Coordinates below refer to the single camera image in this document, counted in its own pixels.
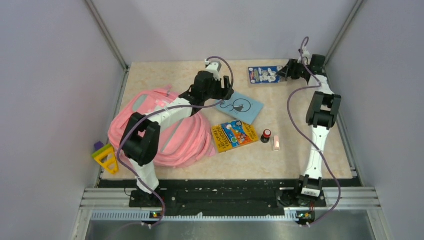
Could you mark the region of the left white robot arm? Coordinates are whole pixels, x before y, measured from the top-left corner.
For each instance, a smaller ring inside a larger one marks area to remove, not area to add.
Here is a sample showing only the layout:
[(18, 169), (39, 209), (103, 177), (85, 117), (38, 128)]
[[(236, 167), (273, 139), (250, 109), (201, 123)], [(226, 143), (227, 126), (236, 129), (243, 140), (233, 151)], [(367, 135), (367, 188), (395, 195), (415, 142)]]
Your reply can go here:
[(130, 116), (116, 154), (124, 153), (130, 161), (128, 169), (136, 176), (137, 187), (143, 191), (141, 200), (147, 206), (156, 206), (161, 198), (156, 190), (159, 180), (153, 163), (161, 132), (207, 108), (208, 100), (216, 100), (218, 104), (229, 100), (234, 94), (233, 87), (233, 74), (219, 78), (210, 71), (199, 71), (189, 89), (172, 103), (152, 113), (134, 112)]

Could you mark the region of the blue cartoon book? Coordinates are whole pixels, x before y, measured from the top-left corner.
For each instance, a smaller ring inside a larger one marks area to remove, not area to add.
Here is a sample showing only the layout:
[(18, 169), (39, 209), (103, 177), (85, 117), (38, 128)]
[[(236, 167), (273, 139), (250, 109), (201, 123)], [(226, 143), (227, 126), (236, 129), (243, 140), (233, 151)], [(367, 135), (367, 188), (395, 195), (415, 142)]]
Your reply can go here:
[(251, 66), (247, 68), (248, 81), (252, 85), (268, 85), (284, 82), (285, 76), (280, 73), (282, 66)]

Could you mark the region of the pink student backpack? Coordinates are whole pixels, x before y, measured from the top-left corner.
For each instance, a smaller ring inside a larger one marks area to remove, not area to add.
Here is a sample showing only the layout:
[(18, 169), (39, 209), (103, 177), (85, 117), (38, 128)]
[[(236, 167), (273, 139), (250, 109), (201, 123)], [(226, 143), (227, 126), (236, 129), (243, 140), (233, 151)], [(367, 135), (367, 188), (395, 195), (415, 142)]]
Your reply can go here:
[[(115, 117), (109, 130), (109, 142), (117, 150), (134, 112), (148, 114), (173, 102), (178, 94), (171, 91), (172, 86), (145, 90), (134, 97)], [(185, 118), (160, 134), (158, 153), (154, 164), (161, 167), (185, 168), (204, 157), (216, 155), (212, 143), (211, 124), (201, 112)]]

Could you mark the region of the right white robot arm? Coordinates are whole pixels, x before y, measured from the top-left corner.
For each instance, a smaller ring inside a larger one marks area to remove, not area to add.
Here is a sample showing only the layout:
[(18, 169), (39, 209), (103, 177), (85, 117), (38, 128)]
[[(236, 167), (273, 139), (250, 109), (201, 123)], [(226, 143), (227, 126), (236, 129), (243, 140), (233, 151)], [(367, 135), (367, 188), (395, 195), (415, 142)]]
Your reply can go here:
[(293, 200), (299, 206), (307, 206), (321, 195), (325, 145), (331, 129), (336, 124), (342, 101), (342, 97), (330, 88), (324, 70), (325, 60), (323, 55), (304, 52), (298, 60), (290, 59), (277, 73), (285, 79), (303, 78), (307, 82), (306, 87), (295, 90), (288, 98), (287, 112), (291, 122), (294, 122), (294, 119), (290, 111), (290, 100), (294, 94), (301, 90), (314, 89), (305, 118), (306, 124), (311, 127), (311, 137), (301, 134), (311, 144), (310, 154), (305, 170), (299, 177), (298, 186), (293, 192)]

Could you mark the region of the yellow storey treehouse book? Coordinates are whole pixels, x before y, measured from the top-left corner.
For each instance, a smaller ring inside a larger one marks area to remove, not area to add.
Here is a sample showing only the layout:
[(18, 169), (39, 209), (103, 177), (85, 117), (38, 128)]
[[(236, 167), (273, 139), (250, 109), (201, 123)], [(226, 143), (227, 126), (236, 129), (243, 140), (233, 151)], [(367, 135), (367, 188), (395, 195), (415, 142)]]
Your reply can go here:
[(214, 125), (210, 130), (216, 150), (219, 153), (243, 147), (259, 140), (256, 129), (240, 120)]

